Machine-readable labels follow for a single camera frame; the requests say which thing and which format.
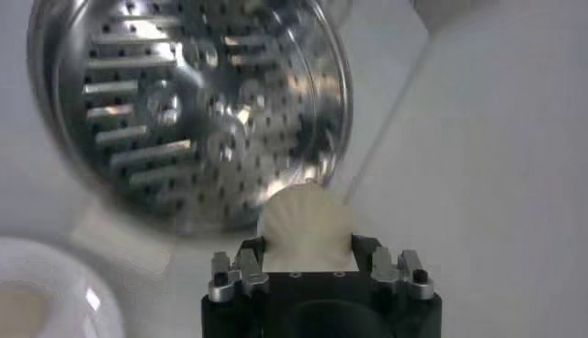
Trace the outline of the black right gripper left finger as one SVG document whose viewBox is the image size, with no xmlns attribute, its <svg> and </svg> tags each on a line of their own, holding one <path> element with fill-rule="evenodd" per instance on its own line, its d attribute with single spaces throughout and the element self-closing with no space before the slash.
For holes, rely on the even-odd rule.
<svg viewBox="0 0 588 338">
<path fill-rule="evenodd" d="M 266 241 L 263 236 L 243 241 L 234 259 L 216 252 L 211 259 L 210 301 L 232 301 L 238 293 L 251 298 L 267 294 L 269 274 L 263 271 Z"/>
</svg>

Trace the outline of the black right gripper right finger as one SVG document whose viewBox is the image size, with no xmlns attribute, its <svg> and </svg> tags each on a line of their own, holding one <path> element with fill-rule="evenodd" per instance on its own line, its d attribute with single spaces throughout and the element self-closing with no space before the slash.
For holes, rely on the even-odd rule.
<svg viewBox="0 0 588 338">
<path fill-rule="evenodd" d="M 392 294 L 404 292 L 410 299 L 432 299 L 435 283 L 424 269 L 415 250 L 403 250 L 396 258 L 378 239 L 353 235 L 352 252 L 356 266 Z"/>
</svg>

